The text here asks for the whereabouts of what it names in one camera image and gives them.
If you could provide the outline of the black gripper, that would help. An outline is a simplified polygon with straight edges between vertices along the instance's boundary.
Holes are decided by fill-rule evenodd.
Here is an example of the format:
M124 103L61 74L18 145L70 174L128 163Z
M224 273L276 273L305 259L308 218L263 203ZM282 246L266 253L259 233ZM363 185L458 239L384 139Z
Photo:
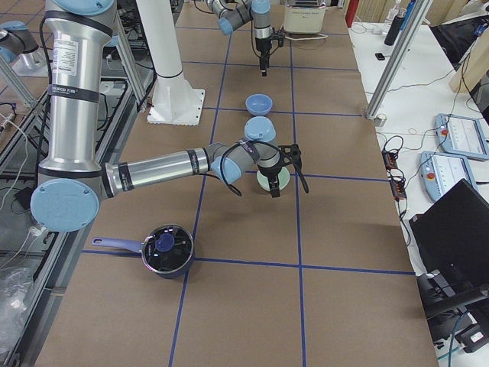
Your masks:
M272 41L269 37L255 39L255 47L259 54L259 66L262 76L267 76L267 70L269 67L269 56L272 47Z
M262 167L261 174L266 178L264 187L270 191L270 195L273 198L280 197L280 179L279 174L282 168L276 167Z

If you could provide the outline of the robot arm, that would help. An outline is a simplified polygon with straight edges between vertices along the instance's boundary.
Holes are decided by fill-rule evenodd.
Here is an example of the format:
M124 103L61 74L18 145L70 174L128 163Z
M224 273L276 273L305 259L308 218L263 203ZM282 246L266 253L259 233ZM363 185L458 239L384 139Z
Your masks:
M253 21L260 69L267 75L271 41L269 1L241 1L229 10L206 1L219 17L223 34ZM136 1L154 65L150 123L198 125L204 89L186 80L169 1ZM95 159L96 117L104 46L115 31L116 1L46 1L45 21L54 34L48 156L39 163L39 184L31 197L34 218L54 232L73 232L90 224L100 203L120 192L213 171L232 184L252 165L267 177L272 197L280 196L284 158L274 143L270 119L254 117L245 137L228 148L213 144L160 158L101 167Z
M241 1L231 10L222 1L205 1L211 13L218 17L218 25L224 35L230 35L241 26L252 21L252 31L262 76L267 75L274 29L271 26L268 0Z

